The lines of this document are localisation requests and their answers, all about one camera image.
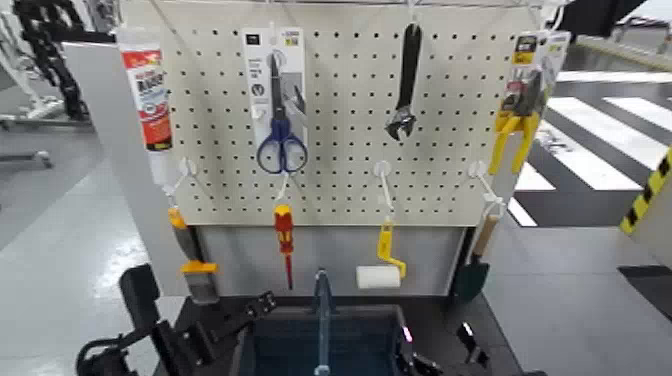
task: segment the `scissors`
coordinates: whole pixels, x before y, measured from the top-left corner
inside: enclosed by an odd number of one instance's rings
[[[280,74],[274,55],[271,55],[271,101],[271,134],[259,146],[257,161],[261,169],[269,174],[296,172],[308,162],[308,149],[292,132],[282,101]]]

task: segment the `glue tube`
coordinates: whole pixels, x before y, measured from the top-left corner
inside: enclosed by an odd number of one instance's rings
[[[168,192],[180,173],[173,156],[168,89],[158,35],[139,28],[120,28],[117,40],[142,126],[152,179]]]

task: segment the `white tube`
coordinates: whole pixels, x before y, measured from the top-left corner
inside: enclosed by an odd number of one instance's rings
[[[401,277],[394,265],[358,266],[357,287],[360,289],[399,288]]]

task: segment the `blue scissors handle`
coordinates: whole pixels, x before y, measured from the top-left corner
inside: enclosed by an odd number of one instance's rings
[[[308,161],[308,149],[291,132],[290,127],[287,119],[272,119],[271,134],[257,150],[257,162],[261,169],[269,174],[279,174],[282,171],[296,172],[302,169]]]

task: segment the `white stripe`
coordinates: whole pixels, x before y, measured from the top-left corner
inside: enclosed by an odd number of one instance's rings
[[[595,190],[640,190],[642,188],[545,120],[542,120],[536,138],[544,149],[549,150],[560,163]]]
[[[667,153],[665,145],[576,98],[551,98],[548,106],[651,170]]]
[[[546,178],[532,167],[531,164],[525,162],[523,169],[520,171],[518,182],[516,183],[516,191],[554,191],[555,187]]]
[[[644,98],[604,98],[605,101],[672,131],[672,111]]]
[[[509,213],[516,218],[518,224],[523,227],[537,227],[537,222],[520,206],[520,203],[513,197],[509,200]]]
[[[557,81],[664,83],[672,82],[672,73],[566,71],[558,73]]]

